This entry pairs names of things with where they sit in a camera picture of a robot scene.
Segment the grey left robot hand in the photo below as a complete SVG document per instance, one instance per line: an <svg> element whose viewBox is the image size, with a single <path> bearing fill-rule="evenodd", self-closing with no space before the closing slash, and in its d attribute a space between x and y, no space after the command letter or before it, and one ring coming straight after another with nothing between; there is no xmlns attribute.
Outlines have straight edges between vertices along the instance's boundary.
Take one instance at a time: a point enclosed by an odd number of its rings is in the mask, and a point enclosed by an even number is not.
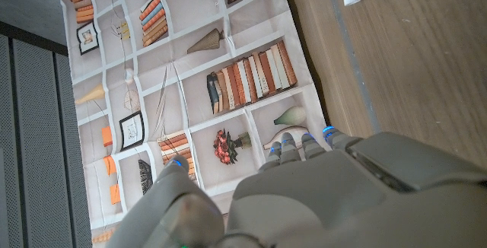
<svg viewBox="0 0 487 248"><path fill-rule="evenodd" d="M227 216L173 157L111 247L484 247L486 171L392 132L285 133Z"/></svg>

